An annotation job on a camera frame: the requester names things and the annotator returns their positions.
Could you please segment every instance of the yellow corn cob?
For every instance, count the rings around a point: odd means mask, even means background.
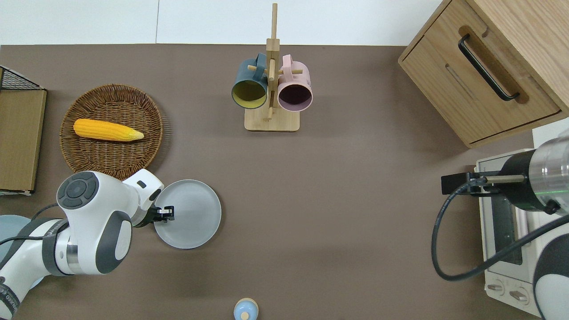
[[[132,141],[144,138],[144,134],[133,128],[107,121],[77,119],[73,129],[78,136],[100,140]]]

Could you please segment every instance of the wooden board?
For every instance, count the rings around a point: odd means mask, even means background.
[[[300,112],[290,112],[277,106],[273,108],[271,120],[269,115],[269,99],[257,109],[245,110],[245,129],[249,131],[281,131],[294,132],[300,129]]]
[[[0,189],[34,189],[46,95],[44,90],[0,91]]]

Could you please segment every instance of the white wall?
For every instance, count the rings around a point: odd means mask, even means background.
[[[0,44],[406,46],[441,0],[0,0]]]
[[[567,129],[569,129],[569,118],[533,129],[534,147],[537,148],[544,142],[556,138]]]

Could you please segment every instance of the round woven basket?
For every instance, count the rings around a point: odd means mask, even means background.
[[[126,125],[142,132],[144,138],[122,142],[80,137],[73,130],[80,118]],[[61,123],[59,143],[74,172],[99,171],[124,180],[152,162],[162,135],[162,116],[149,95],[128,85],[107,84],[75,100]]]

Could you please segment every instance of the mug handle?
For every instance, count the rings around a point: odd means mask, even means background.
[[[265,54],[259,53],[255,59],[255,66],[257,67],[257,70],[255,70],[253,79],[256,81],[261,81],[261,78],[263,78],[263,75],[265,74],[265,69],[267,68],[267,56]]]
[[[286,55],[283,56],[283,76],[286,82],[290,82],[293,80],[292,77],[292,56]]]

